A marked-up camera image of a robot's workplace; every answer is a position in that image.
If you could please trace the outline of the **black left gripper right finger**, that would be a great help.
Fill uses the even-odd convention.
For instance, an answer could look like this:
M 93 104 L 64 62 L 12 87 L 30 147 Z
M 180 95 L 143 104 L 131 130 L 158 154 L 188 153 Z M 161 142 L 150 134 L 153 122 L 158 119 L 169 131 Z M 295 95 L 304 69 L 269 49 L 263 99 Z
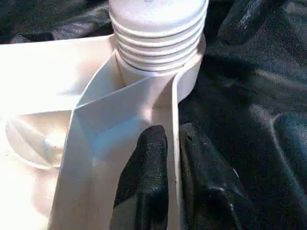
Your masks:
M 251 230 L 253 205 L 234 169 L 193 124 L 180 126 L 185 228 Z

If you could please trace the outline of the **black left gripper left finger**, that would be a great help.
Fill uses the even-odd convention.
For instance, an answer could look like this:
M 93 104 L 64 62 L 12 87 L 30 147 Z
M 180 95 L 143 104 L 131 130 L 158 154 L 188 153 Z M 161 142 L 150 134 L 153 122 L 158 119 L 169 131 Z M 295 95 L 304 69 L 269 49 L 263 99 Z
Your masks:
M 151 126 L 140 134 L 119 178 L 112 230 L 167 229 L 167 151 L 163 126 Z

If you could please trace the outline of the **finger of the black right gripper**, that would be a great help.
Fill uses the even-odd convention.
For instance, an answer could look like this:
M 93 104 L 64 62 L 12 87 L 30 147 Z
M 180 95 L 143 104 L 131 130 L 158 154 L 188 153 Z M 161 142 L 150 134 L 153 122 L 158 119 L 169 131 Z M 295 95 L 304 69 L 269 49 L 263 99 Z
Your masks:
M 248 41 L 269 12 L 268 0 L 236 0 L 219 27 L 218 38 L 230 45 Z

